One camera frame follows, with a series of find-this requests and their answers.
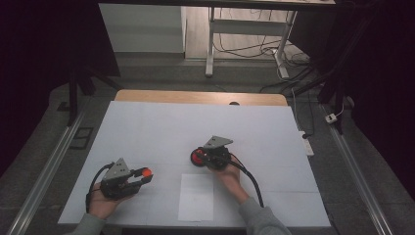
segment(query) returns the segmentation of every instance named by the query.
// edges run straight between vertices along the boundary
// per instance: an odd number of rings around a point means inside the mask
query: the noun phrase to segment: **orange tip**
[[[147,177],[147,176],[152,175],[152,171],[148,168],[145,168],[145,169],[143,169],[142,174],[143,174],[144,177]]]

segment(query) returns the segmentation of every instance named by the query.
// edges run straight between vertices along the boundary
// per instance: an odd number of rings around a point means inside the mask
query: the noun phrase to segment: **person's left hand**
[[[131,195],[119,200],[108,199],[101,192],[100,186],[101,183],[94,185],[91,193],[91,203],[89,204],[89,213],[101,219],[107,219],[120,203],[134,196]]]

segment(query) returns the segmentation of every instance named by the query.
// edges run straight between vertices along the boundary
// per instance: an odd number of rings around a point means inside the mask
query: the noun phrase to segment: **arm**
[[[248,234],[291,234],[270,208],[260,207],[254,198],[248,195],[240,183],[240,171],[236,167],[229,164],[224,170],[213,172],[239,203],[239,214],[247,224]]]
[[[117,201],[108,199],[101,192],[100,184],[95,184],[89,204],[89,213],[84,214],[75,230],[67,235],[99,235],[107,222],[106,219],[115,211],[116,207],[131,197]]]

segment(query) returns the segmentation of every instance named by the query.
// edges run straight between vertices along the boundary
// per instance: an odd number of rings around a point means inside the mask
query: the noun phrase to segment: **white desk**
[[[108,108],[59,222],[78,223],[93,176],[103,165],[124,158],[130,169],[147,166],[155,176],[118,207],[109,223],[244,227],[238,205],[216,179],[213,220],[178,220],[182,174],[210,174],[191,164],[190,153],[212,135],[234,140],[228,149],[256,178],[264,204],[287,226],[330,226],[290,107],[117,101]],[[243,175],[241,181],[256,198],[250,180]]]

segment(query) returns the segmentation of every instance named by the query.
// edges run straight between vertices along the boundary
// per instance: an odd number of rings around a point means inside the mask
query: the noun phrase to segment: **person's right hand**
[[[232,161],[239,164],[239,161],[232,155]],[[236,198],[239,204],[242,204],[248,197],[248,193],[241,186],[241,171],[235,166],[228,164],[223,170],[210,169],[217,178],[223,183],[228,191]]]

